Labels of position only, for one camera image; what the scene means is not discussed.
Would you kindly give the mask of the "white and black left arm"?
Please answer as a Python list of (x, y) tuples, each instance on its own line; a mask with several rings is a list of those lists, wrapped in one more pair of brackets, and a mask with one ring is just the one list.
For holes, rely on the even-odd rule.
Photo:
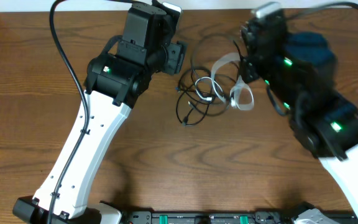
[(26, 223), (118, 224), (122, 213), (88, 203), (95, 175), (117, 130), (155, 73), (180, 72), (184, 42), (174, 42), (182, 10), (168, 2), (131, 1), (124, 32), (111, 37), (76, 87), (81, 105), (62, 151), (43, 184), (18, 198), (12, 212)]

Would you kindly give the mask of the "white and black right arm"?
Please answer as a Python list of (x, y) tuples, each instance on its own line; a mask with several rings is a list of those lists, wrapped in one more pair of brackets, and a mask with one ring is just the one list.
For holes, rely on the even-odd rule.
[(319, 33), (291, 33), (276, 2), (252, 11), (241, 31), (242, 78), (263, 79), (301, 145), (331, 174), (358, 218), (358, 108), (334, 87), (337, 58)]

